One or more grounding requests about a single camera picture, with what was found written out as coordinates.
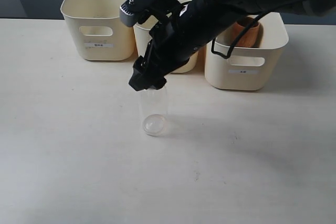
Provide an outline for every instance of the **label on bin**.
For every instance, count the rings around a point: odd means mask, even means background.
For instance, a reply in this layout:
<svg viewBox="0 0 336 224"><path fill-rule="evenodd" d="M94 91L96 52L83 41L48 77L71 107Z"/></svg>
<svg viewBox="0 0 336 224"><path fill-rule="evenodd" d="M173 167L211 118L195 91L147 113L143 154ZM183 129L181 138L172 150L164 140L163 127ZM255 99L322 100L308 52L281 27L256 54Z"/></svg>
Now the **label on bin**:
<svg viewBox="0 0 336 224"><path fill-rule="evenodd" d="M257 74L257 73L259 73L259 71L258 70L233 70L233 69L230 69L229 73Z"/></svg>
<svg viewBox="0 0 336 224"><path fill-rule="evenodd" d="M106 43L84 43L85 47L113 47L113 44Z"/></svg>

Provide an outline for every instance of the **black cable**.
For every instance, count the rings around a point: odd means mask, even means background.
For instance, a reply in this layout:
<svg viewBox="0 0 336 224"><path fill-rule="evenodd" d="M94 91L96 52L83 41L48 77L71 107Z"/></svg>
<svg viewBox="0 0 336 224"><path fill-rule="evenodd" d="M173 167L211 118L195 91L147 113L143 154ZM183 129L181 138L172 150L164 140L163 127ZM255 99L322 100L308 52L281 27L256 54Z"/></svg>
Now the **black cable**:
<svg viewBox="0 0 336 224"><path fill-rule="evenodd" d="M237 36L237 38L234 39L234 41L231 43L230 45L230 48L227 52L227 55L221 53L221 52L218 52L218 51L215 51L214 48L215 48L215 42L216 42L216 38L214 38L212 40L212 46L211 46L211 52L215 55L219 55L221 56L222 58L224 59L228 59L231 57L231 54L233 52L233 50L235 49L236 45L238 44L238 42L240 41L240 39L254 26L255 23L257 23L259 20L261 20L263 17L265 17L266 15L268 15L269 13L272 13L272 12L275 12L277 9L280 9L280 8L283 8L283 7L286 7L288 5L293 5L293 4L296 4L296 3L299 3L299 2L304 2L304 1L307 1L307 0L292 0L292 1L289 1L285 4L281 4L281 5L278 5L276 7L273 7L271 9L268 9L262 13L260 13L257 17L255 17L250 24L248 24L243 31L241 31L241 33Z"/></svg>

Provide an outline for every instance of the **plastic storage bin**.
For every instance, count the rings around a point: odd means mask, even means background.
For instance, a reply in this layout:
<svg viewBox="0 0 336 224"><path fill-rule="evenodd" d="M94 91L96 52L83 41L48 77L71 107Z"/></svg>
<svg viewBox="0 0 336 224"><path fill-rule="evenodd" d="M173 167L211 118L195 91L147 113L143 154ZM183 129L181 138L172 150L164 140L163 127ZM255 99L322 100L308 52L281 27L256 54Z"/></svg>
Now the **plastic storage bin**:
<svg viewBox="0 0 336 224"><path fill-rule="evenodd" d="M126 0L64 0L61 12L79 54L87 60L124 60L135 49L133 28L119 19Z"/></svg>
<svg viewBox="0 0 336 224"><path fill-rule="evenodd" d="M289 38L280 14L271 13L260 23L258 48L235 48L232 56L225 60L211 53L211 42L207 45L205 78L212 86L252 91L266 84ZM231 29L216 38L216 51L227 54Z"/></svg>
<svg viewBox="0 0 336 224"><path fill-rule="evenodd" d="M179 1L183 3L191 0L179 0ZM144 56L147 44L152 39L152 37L149 35L149 31L156 24L156 22L158 22L157 19L152 16L144 24L142 25L136 24L134 26L135 41L137 43L139 55ZM197 56L198 52L196 52L194 55L190 57L190 60L186 65L180 67L179 69L176 69L173 73L186 73L191 71L196 65Z"/></svg>

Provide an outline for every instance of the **brown cup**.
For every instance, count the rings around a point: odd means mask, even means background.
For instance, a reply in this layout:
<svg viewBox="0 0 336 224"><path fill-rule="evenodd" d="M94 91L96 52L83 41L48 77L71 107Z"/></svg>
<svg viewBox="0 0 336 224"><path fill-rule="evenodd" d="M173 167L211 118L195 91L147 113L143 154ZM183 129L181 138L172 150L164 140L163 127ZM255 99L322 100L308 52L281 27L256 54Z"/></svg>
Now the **brown cup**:
<svg viewBox="0 0 336 224"><path fill-rule="evenodd" d="M233 42L238 37L244 28L252 22L252 20L253 18L251 17L245 17L234 23L232 28L231 42ZM259 28L259 22L254 24L253 27L251 27L250 30L247 31L247 33L245 33L245 35L240 39L236 47L252 47L257 41Z"/></svg>

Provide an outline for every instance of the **bin handle hole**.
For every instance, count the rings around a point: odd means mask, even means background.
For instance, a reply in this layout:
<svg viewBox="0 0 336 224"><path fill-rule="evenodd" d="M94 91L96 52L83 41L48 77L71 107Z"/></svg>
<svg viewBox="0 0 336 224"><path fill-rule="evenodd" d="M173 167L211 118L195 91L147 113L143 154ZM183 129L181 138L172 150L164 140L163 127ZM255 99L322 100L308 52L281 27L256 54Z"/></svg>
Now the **bin handle hole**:
<svg viewBox="0 0 336 224"><path fill-rule="evenodd" d="M81 26L79 31L85 36L112 36L113 30L107 26Z"/></svg>
<svg viewBox="0 0 336 224"><path fill-rule="evenodd" d="M231 66L239 67L261 67L265 64L262 57L231 56L227 61Z"/></svg>

